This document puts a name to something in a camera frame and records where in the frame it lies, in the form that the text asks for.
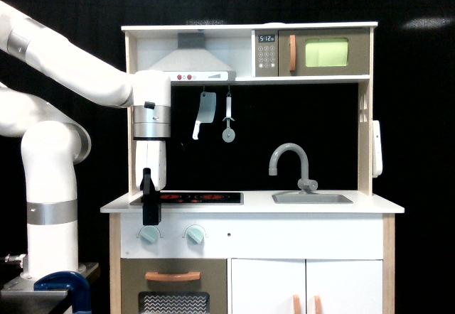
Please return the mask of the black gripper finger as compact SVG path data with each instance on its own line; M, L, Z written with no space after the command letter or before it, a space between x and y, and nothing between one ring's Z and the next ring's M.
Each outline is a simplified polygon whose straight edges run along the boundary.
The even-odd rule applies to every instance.
M142 173L139 189L142 191L143 225L158 225L161 221L161 194L155 189L151 169L143 168Z

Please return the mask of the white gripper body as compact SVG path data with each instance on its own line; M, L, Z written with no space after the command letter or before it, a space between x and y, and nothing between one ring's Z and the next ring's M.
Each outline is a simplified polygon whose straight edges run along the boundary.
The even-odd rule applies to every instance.
M166 142L136 141L135 177L136 186L143 180L143 170L149 168L156 191L166 186Z

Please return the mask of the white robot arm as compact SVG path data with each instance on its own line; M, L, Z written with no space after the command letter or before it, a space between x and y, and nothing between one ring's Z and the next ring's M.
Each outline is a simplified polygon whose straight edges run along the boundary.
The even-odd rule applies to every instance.
M133 111L136 173L145 195L166 184L171 80L159 70L122 72L8 4L1 5L1 49L85 99ZM76 271L75 165L90 153L86 130L48 102L1 88L1 135L21 139L26 181L28 269L40 279Z

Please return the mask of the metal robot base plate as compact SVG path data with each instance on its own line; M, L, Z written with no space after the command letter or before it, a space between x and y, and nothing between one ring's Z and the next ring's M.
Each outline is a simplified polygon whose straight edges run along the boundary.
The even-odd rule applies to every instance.
M1 287L3 296L63 296L77 295L87 298L90 296L90 284L97 279L100 274L100 265L97 262L79 263L76 273L80 274L85 282L81 285L74 283L70 285L68 280L47 280L39 282L37 278L30 276L28 267L19 276L6 282Z

